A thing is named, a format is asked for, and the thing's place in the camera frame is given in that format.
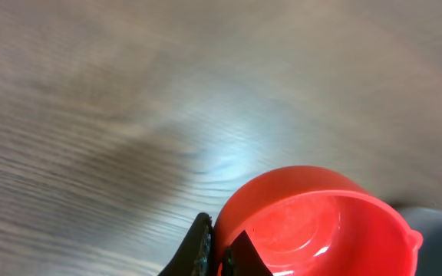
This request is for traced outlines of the white digital kitchen scale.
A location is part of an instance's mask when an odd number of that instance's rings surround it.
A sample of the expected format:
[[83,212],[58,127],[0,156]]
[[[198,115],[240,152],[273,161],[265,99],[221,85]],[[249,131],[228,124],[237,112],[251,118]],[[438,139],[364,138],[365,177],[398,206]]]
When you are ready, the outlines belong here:
[[442,241],[442,210],[425,207],[401,207],[397,209],[409,226],[423,236],[423,245],[433,240]]

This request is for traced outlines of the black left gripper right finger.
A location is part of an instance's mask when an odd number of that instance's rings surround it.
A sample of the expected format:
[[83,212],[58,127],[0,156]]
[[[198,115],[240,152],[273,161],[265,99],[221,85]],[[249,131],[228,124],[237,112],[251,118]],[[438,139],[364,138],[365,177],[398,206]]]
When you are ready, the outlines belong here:
[[272,276],[248,234],[242,231],[225,250],[220,265],[221,276]]

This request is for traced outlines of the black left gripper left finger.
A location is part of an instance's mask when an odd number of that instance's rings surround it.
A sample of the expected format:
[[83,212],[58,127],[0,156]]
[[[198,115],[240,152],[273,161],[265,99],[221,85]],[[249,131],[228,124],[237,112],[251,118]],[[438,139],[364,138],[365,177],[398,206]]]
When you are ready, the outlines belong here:
[[213,221],[199,213],[159,276],[209,276],[213,272]]

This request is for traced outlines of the red plastic measuring scoop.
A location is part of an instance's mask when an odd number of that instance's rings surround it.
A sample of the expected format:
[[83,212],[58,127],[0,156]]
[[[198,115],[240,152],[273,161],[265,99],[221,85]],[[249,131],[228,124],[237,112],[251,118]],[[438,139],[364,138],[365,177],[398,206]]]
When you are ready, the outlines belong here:
[[274,275],[414,276],[420,232],[330,169],[287,166],[241,186],[214,226],[214,261],[245,232]]

